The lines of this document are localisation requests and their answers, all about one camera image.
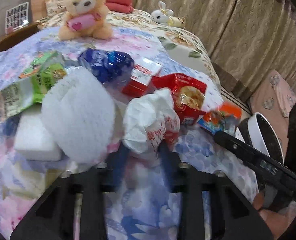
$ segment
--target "green snack bag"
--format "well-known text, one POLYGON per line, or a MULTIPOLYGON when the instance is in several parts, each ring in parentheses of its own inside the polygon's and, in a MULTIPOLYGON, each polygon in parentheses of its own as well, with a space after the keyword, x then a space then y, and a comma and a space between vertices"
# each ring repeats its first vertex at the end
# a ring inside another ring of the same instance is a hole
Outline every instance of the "green snack bag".
POLYGON ((58 57, 57 51, 48 51, 45 53, 39 53, 39 55, 30 63, 30 66, 27 67, 20 75, 19 78, 26 78, 35 73, 40 69, 55 63, 58 57))
POLYGON ((62 55, 54 53, 39 70, 0 91, 0 123, 21 113, 34 103, 41 103, 47 91, 66 75, 62 55))

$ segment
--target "snack bag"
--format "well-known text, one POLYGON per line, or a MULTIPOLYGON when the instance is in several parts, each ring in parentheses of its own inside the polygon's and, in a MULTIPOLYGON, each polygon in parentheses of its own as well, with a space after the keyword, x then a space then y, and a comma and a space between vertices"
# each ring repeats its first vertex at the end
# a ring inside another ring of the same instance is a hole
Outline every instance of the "snack bag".
POLYGON ((130 81, 134 60, 125 52, 88 48, 78 57, 81 66, 88 69, 104 87, 119 91, 130 81))
POLYGON ((239 107, 224 102, 217 111, 205 114, 198 121, 198 124, 212 134, 215 134, 217 131, 224 131, 234 136, 241 116, 242 111, 239 107))
POLYGON ((30 63, 30 66, 22 71, 22 73, 19 75, 19 78, 29 77, 37 73, 40 69, 49 67, 51 64, 58 62, 62 63, 63 57, 61 54, 58 54, 57 51, 53 50, 45 53, 40 52, 38 56, 30 63))
POLYGON ((41 103, 47 91, 66 75, 61 62, 39 68, 0 91, 0 123, 21 113, 34 103, 41 103))
POLYGON ((158 76, 161 65, 147 58, 136 60, 135 66, 131 72, 131 80, 124 87, 122 92, 133 98, 141 97, 148 91, 148 86, 153 76, 158 76))
POLYGON ((205 83, 182 73, 153 77, 152 83, 157 89, 171 89, 174 109, 181 124, 193 125, 205 114, 201 110, 207 88, 205 83))

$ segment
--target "red snack package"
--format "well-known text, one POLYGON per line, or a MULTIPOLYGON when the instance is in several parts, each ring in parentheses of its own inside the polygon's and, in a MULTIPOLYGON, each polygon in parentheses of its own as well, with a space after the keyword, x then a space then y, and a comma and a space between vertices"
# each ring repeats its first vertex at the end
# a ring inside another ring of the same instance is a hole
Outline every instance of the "red snack package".
POLYGON ((207 88, 205 83, 182 73, 152 77, 152 83, 157 89, 171 89, 174 110, 181 124, 193 125, 205 114, 201 110, 207 88))

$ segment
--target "screw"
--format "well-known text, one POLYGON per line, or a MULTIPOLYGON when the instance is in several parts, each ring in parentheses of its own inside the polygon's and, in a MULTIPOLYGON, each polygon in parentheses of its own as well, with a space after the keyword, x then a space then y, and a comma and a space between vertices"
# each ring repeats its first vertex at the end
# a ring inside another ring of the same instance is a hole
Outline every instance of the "screw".
POLYGON ((191 165, 189 163, 179 163, 178 166, 181 169, 189 169, 191 165))
POLYGON ((221 170, 216 170, 214 173, 216 174, 217 177, 226 177, 226 174, 221 170))
POLYGON ((98 164, 95 166, 95 168, 96 168, 96 169, 104 169, 104 168, 106 168, 107 166, 108 166, 107 163, 105 163, 105 162, 101 162, 101 163, 98 163, 98 164))
POLYGON ((69 178, 71 174, 72 174, 71 171, 64 171, 63 173, 60 174, 59 177, 61 177, 61 178, 69 178))

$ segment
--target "food packaging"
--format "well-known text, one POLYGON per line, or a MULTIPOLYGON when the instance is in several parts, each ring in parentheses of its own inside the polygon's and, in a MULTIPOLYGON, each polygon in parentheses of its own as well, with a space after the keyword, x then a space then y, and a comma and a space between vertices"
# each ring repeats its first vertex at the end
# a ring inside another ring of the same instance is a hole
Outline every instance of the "food packaging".
POLYGON ((233 104, 224 102, 217 110, 205 114, 198 124, 212 134, 224 131, 234 136, 242 116, 241 109, 233 104))
POLYGON ((153 77, 153 85, 159 89, 171 89, 174 109, 180 118, 180 124, 193 125, 205 112, 201 110, 207 85, 182 73, 173 73, 162 77, 153 77))
POLYGON ((45 53, 40 52, 38 56, 30 63, 30 66, 22 71, 19 78, 26 78, 35 73, 40 69, 47 68, 54 63, 63 63, 63 56, 57 51, 48 51, 45 53))
POLYGON ((163 88, 132 99, 126 108, 123 125, 123 143, 135 157, 156 160, 157 148, 162 139, 174 143, 180 128, 171 90, 163 88))
POLYGON ((81 66, 87 68, 104 87, 119 91, 130 81, 134 60, 125 52, 88 48, 78 57, 81 66))
POLYGON ((145 95, 152 77, 158 76, 160 70, 161 64, 157 62, 147 58, 136 60, 135 66, 131 71, 131 80, 129 84, 124 87, 122 92, 133 98, 145 95))
POLYGON ((26 72, 24 75, 28 77, 0 90, 0 123, 34 103, 41 103, 47 91, 66 75, 62 64, 62 55, 54 52, 42 68, 38 67, 34 73, 26 72))

